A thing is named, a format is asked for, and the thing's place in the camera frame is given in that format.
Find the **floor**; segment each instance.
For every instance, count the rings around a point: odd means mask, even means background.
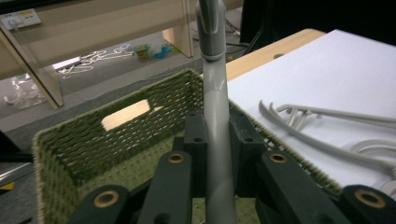
[[[236,28],[239,27],[242,9],[228,11],[226,19]],[[196,34],[196,24],[191,25],[191,32],[194,38]],[[230,26],[227,26],[227,57],[238,57],[244,51],[245,46],[239,45],[239,37],[233,34]],[[142,44],[165,45],[162,33],[144,36],[126,42],[131,46]],[[106,49],[107,53],[113,52],[121,44]],[[170,52],[163,59],[149,57],[138,59],[136,56],[126,56],[117,59],[108,59],[95,63],[94,68],[89,72],[71,74],[70,78],[63,79],[60,74],[60,83],[64,94],[64,106],[53,110],[48,102],[35,105],[29,108],[20,109],[15,105],[8,104],[15,94],[15,88],[11,79],[0,81],[0,130],[6,133],[26,125],[35,120],[44,119],[47,116],[60,113],[73,106],[94,99],[106,92],[127,86],[139,80],[166,74],[174,68],[178,68],[186,63],[191,63],[201,58],[199,43],[193,41],[194,56],[187,58],[180,52]],[[1,174],[7,172],[19,164],[0,163]],[[35,175],[30,173],[15,181],[12,191],[0,195],[0,223],[36,223],[36,202],[35,202]]]

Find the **black cable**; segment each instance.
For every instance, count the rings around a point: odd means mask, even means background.
[[[247,48],[248,46],[247,45],[243,45],[243,44],[234,44],[234,43],[225,43],[226,45],[229,45],[229,46],[236,46],[236,47],[242,47],[242,48]]]
[[[241,50],[244,50],[244,49],[246,49],[246,48],[237,49],[237,50],[235,50],[235,51],[231,51],[231,52],[226,52],[225,54],[232,54],[232,53],[236,53],[236,52],[239,52],[239,51],[241,51]]]

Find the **wooden table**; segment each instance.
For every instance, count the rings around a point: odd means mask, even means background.
[[[244,75],[246,72],[258,66],[271,62],[276,55],[291,52],[323,35],[325,35],[325,33],[317,30],[302,30],[299,33],[290,35],[271,45],[227,63],[228,80]],[[141,101],[105,117],[102,121],[102,125],[106,130],[110,130],[148,111],[149,103],[147,101]]]
[[[276,55],[289,53],[303,45],[318,39],[325,33],[317,30],[306,29],[290,35],[262,49],[253,51],[241,58],[227,63],[227,77],[232,80],[265,63],[271,62]]]

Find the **yellow object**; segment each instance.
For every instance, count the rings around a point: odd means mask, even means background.
[[[9,183],[7,185],[4,185],[3,187],[0,187],[0,189],[13,190],[14,189],[14,185],[15,185],[15,182],[11,182],[11,183]]]

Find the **clear plastic item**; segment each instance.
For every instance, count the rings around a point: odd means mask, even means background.
[[[4,97],[7,104],[24,109],[47,101],[28,74],[13,77],[11,83],[14,92]]]

